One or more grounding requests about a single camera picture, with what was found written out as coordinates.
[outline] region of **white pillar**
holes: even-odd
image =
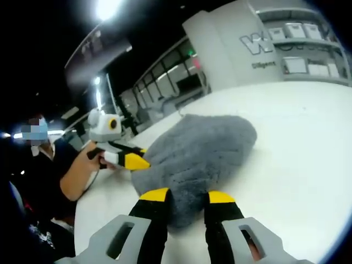
[[[275,48],[265,41],[269,39],[267,31],[248,1],[200,11],[183,28],[212,91],[283,80]]]

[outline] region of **white box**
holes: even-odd
[[[305,38],[306,34],[304,33],[302,23],[286,23],[285,31],[287,32],[288,37],[299,37]]]
[[[318,65],[320,76],[330,77],[329,68],[326,65]]]
[[[307,73],[306,62],[301,57],[283,58],[289,73]]]
[[[320,76],[319,65],[308,64],[308,71],[310,75]]]
[[[314,39],[314,40],[323,40],[323,37],[317,25],[304,23],[303,29],[308,38]]]
[[[274,29],[269,29],[269,34],[270,34],[272,40],[286,39],[284,29],[282,27],[276,27]]]
[[[339,78],[340,74],[335,63],[328,63],[328,68],[331,77]]]

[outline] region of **yellow tip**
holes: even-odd
[[[137,169],[148,169],[150,164],[148,161],[135,153],[129,153],[125,156],[125,168],[135,171]]]
[[[220,192],[220,191],[210,191],[209,193],[209,200],[211,204],[221,204],[224,202],[235,202],[230,195]]]
[[[169,188],[161,188],[157,190],[148,191],[141,197],[139,197],[139,200],[165,202],[166,193],[168,190]]]

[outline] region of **gray fluffy cushion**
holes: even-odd
[[[256,139],[252,124],[241,117],[186,115],[147,150],[151,168],[133,172],[133,185],[139,195],[169,187],[169,224],[186,227],[202,210],[205,194],[234,175]]]

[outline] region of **window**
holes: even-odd
[[[153,101],[154,102],[157,102],[159,97],[161,97],[161,94],[159,93],[158,91],[158,88],[156,87],[156,84],[155,82],[152,82],[148,85],[148,90],[150,92],[150,95],[152,96],[153,98]]]
[[[180,54],[173,50],[163,58],[166,69],[170,69],[181,60]]]
[[[145,77],[144,77],[144,82],[146,83],[146,85],[150,84],[153,81],[152,75],[150,73],[148,73]]]
[[[185,65],[183,63],[178,64],[178,65],[172,67],[167,72],[168,72],[168,75],[170,76],[170,79],[171,79],[171,82],[172,82],[174,88],[177,91],[177,94],[179,94],[180,91],[179,91],[179,87],[177,85],[177,82],[188,77],[188,73],[185,68]]]
[[[121,99],[127,111],[130,112],[133,116],[136,116],[138,111],[138,105],[137,105],[136,98],[133,95],[132,89],[126,90],[123,93],[121,93]]]
[[[144,86],[144,83],[140,81],[138,83],[139,90],[141,92],[141,95],[146,103],[146,107],[150,107],[152,105],[152,98],[150,97],[147,88]]]
[[[144,100],[143,100],[143,98],[142,98],[142,94],[139,92],[139,90],[138,90],[137,87],[135,88],[135,94],[136,94],[136,96],[137,96],[137,100],[138,100],[138,102],[139,102],[139,105],[140,105],[143,109],[145,109],[145,108],[146,108],[145,102],[144,102]]]
[[[197,73],[197,68],[195,67],[195,65],[193,64],[193,58],[188,58],[186,61],[186,66],[188,68],[188,71],[190,73],[190,75],[196,74]]]
[[[181,51],[182,57],[184,57],[184,58],[188,58],[191,55],[195,55],[196,54],[196,52],[193,49],[192,44],[191,44],[191,42],[189,40],[183,42],[180,45],[179,50]]]
[[[163,97],[167,98],[176,95],[161,63],[158,63],[152,72],[156,78],[156,82],[158,83],[159,90]]]

